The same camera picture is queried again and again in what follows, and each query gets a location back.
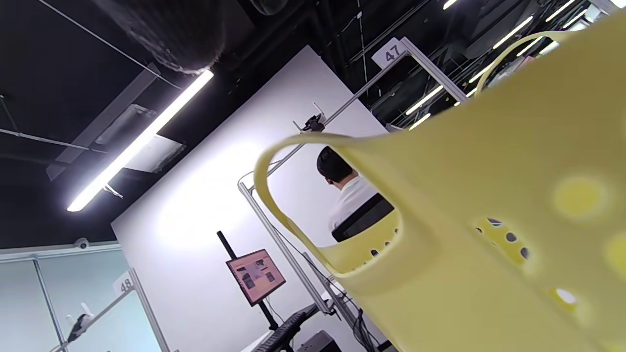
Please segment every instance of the computer tower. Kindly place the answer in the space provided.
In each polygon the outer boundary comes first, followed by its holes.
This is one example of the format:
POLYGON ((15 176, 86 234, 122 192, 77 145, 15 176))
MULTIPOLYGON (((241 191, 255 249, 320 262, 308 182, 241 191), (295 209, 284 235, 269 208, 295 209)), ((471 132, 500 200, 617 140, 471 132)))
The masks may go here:
POLYGON ((297 352, 341 352, 335 340, 322 330, 298 348, 297 352))

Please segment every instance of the keyboard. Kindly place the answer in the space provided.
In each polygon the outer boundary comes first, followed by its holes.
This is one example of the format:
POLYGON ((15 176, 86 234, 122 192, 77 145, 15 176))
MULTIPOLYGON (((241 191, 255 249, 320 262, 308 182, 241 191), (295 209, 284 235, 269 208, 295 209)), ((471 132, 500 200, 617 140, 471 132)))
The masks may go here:
POLYGON ((274 331, 274 333, 257 347, 254 352, 276 352, 291 341, 295 334, 300 331, 300 325, 318 312, 315 304, 304 308, 301 311, 291 314, 285 322, 274 331))

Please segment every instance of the glass partition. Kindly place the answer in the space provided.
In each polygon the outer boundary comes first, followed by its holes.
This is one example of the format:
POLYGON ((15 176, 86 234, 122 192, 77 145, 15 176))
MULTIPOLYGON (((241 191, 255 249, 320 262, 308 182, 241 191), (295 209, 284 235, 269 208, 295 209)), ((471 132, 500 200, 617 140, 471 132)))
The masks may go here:
POLYGON ((47 352, 59 345, 32 261, 0 264, 0 326, 5 351, 47 352))
MULTIPOLYGON (((40 259, 39 265, 65 338, 73 321, 84 313, 81 304, 93 314, 100 313, 116 299, 113 283, 129 269, 122 251, 40 259)), ((160 351, 136 292, 113 307, 69 349, 71 352, 160 351)))

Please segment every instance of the black chair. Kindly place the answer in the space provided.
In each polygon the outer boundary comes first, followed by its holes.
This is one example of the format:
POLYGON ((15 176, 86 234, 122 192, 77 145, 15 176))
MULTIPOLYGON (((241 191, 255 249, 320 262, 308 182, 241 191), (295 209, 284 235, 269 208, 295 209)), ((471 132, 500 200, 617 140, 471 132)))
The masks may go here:
POLYGON ((381 194, 377 193, 344 220, 344 222, 339 224, 339 226, 332 231, 332 236, 335 237, 337 242, 345 241, 370 228, 370 226, 391 213, 393 209, 393 205, 381 194))

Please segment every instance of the basket handle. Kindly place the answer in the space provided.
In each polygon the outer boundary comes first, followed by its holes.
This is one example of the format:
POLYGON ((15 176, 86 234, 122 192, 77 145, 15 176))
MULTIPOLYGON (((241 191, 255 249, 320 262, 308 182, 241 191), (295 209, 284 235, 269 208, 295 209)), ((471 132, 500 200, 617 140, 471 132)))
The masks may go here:
POLYGON ((287 230, 291 231, 291 233, 293 233, 300 241, 302 241, 306 248, 310 250, 311 253, 313 253, 313 255, 315 255, 316 258, 318 258, 318 260, 320 260, 323 265, 335 270, 335 268, 327 260, 325 255, 323 255, 323 253, 317 248, 317 246, 313 244, 313 242, 304 234, 302 230, 300 230, 300 227, 298 227, 298 225, 296 225, 293 220, 287 217, 285 213, 280 210, 280 208, 276 204, 276 201, 270 194, 270 190, 267 185, 267 169, 269 168, 270 162, 272 161, 274 155, 276 155, 276 153, 278 153, 283 148, 288 147, 289 145, 305 143, 326 144, 331 147, 340 147, 341 145, 354 143, 354 138, 344 135, 335 135, 331 133, 306 133, 287 138, 280 143, 270 147, 269 149, 264 151, 263 154, 261 154, 254 169, 254 185, 257 189, 257 193, 259 194, 261 201, 269 209, 272 215, 274 215, 274 217, 276 217, 276 219, 278 219, 278 221, 287 230))
POLYGON ((489 78, 493 70, 495 70, 496 67, 498 67, 498 65, 500 64, 500 62, 504 60, 504 58, 506 58, 506 56, 509 55, 513 50, 515 50, 515 48, 517 48, 518 46, 524 44, 527 41, 531 41, 539 37, 548 37, 554 41, 563 41, 563 40, 566 40, 571 35, 572 35, 572 32, 566 32, 566 31, 565 32, 564 31, 545 31, 545 32, 539 32, 539 33, 531 34, 529 36, 525 36, 524 38, 521 38, 520 40, 516 41, 515 43, 510 45, 508 48, 506 48, 502 52, 502 54, 500 54, 495 60, 493 60, 493 64, 491 64, 491 67, 489 67, 489 69, 481 76, 480 80, 478 81, 478 85, 476 86, 476 96, 478 96, 483 91, 483 86, 487 82, 487 78, 489 78))

